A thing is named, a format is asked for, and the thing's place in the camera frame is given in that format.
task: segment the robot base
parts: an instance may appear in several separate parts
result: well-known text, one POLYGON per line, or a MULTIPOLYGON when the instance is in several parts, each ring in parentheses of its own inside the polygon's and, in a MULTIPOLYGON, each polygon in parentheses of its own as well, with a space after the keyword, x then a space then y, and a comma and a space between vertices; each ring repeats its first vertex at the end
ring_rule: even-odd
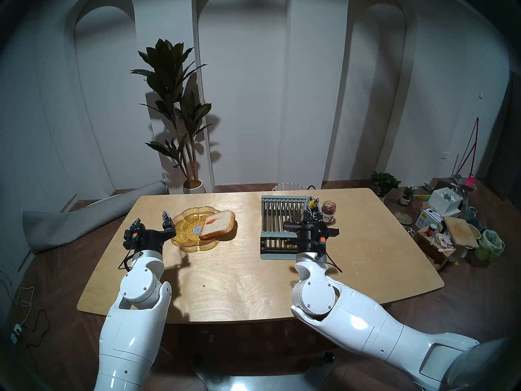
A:
POLYGON ((318 366, 311 366, 302 374, 291 375, 257 375, 257 376, 225 376, 212 372, 205 366, 194 366, 193 369, 208 390, 215 391, 317 391, 322 388, 326 377, 335 367, 337 360, 332 353, 320 359, 318 366))

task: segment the glass jar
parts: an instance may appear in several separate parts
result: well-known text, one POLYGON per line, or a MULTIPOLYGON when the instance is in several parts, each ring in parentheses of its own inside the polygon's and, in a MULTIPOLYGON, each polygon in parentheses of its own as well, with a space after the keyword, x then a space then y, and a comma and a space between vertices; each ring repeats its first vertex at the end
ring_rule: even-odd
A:
POLYGON ((337 211, 337 205, 331 200, 326 200, 322 205, 322 216, 324 223, 331 223, 335 218, 335 212, 337 211))

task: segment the white pot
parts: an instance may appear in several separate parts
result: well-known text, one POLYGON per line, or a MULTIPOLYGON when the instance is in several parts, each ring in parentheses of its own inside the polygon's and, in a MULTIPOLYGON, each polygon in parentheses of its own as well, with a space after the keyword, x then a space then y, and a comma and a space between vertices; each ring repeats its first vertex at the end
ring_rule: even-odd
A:
POLYGON ((184 181, 184 183, 183 183, 183 193, 184 194, 206 193, 206 190, 204 189, 203 181, 201 181, 200 179, 199 179, 199 182, 201 182, 201 184, 199 186, 197 186, 196 188, 193 188, 193 189, 186 188, 184 186, 184 184, 186 182, 188 182, 188 181, 184 181))
POLYGON ((402 206, 408 206, 409 203, 410 203, 410 197, 409 196, 402 195, 402 197, 400 197, 400 204, 402 206))

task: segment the yellow glass plate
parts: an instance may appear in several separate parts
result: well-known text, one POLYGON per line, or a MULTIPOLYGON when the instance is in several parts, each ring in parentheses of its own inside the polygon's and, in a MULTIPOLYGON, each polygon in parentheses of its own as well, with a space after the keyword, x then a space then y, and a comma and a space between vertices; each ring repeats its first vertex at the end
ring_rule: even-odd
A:
POLYGON ((172 219, 176 226, 176 236, 172 244, 179 246, 185 252, 207 251, 219 243, 218 238, 199 239, 204 221, 208 216, 219 213, 213 207, 193 207, 186 209, 172 219))

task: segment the green plant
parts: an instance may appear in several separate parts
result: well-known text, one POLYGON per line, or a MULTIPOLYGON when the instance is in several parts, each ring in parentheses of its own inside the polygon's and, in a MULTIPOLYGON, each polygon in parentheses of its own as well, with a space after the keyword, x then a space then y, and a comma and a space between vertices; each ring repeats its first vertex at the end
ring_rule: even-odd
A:
POLYGON ((156 101, 156 107, 144 103, 140 105, 163 114, 165 118, 172 122, 176 131, 177 146, 174 138, 170 142, 165 140, 164 145, 158 141, 151 141, 146 145, 174 159, 177 164, 173 167, 179 168, 183 172, 189 182, 189 187, 196 187, 199 182, 195 168, 195 137, 211 125, 201 127, 203 117, 211 109, 211 103, 196 103, 193 92, 183 93, 183 81, 196 72, 198 68, 206 66, 206 64, 202 64, 189 71, 195 63, 193 61, 188 67, 183 68, 183 63, 192 52, 193 47, 186 51, 183 50, 183 43, 172 46, 168 40, 159 39, 155 47, 146 48, 146 53, 138 52, 154 71, 136 69, 130 73, 145 76, 146 83, 161 98, 161 100, 156 101))
POLYGON ((410 186, 406 186, 403 190, 403 196, 409 196, 411 199, 413 197, 414 190, 410 186))
POLYGON ((378 185, 380 188, 378 194, 381 196, 385 196, 391 191, 391 189, 397 189, 398 185, 402 183, 391 174, 376 171, 371 174, 371 182, 374 182, 378 185))

